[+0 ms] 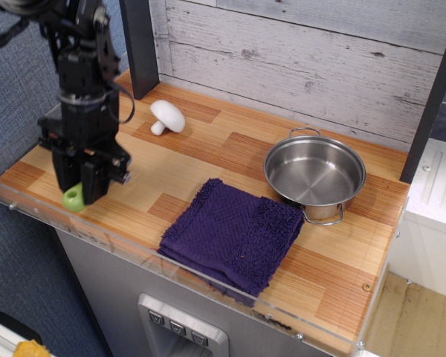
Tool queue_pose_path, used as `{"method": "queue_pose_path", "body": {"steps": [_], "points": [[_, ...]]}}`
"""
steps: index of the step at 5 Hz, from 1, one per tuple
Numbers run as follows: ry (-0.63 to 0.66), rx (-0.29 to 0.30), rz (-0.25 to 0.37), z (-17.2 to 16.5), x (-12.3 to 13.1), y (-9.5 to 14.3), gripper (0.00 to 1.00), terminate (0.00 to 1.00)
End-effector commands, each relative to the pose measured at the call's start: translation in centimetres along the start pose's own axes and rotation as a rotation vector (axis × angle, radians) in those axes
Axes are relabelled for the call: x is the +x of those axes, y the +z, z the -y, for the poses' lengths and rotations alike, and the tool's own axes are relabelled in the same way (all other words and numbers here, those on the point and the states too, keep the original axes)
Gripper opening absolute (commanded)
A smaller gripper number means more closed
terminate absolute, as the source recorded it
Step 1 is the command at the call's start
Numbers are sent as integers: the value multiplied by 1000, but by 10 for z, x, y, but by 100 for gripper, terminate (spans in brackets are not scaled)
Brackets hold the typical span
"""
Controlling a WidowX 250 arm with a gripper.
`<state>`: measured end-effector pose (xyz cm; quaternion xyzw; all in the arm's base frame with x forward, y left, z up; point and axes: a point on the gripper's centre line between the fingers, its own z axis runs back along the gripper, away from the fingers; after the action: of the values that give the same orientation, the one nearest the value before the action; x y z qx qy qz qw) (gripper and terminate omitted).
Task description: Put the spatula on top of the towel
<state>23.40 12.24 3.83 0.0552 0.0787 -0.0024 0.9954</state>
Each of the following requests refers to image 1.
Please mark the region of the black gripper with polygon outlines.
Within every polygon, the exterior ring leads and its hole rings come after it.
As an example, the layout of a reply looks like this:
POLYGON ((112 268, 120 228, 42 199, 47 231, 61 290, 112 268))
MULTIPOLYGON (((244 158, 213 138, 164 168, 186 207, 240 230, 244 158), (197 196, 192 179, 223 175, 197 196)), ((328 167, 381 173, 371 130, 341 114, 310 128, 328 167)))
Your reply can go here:
POLYGON ((86 205, 108 193, 110 181, 129 180, 131 156, 117 143, 119 92, 78 97, 59 92, 60 118, 40 118, 40 144, 52 152, 59 188, 82 183, 86 205))

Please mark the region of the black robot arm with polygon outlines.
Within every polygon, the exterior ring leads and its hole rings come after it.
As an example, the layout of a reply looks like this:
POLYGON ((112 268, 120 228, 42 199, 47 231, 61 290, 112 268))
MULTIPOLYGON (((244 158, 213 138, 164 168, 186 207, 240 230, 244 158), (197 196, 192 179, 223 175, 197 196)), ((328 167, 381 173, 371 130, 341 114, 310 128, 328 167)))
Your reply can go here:
POLYGON ((116 141, 121 125, 114 82, 120 58, 112 45, 101 1, 0 1, 0 10, 19 21, 0 34, 0 48, 30 22, 47 39, 59 77, 59 119, 41 118, 40 144, 52 152, 64 196, 91 205, 112 181, 126 183, 131 156, 116 141))

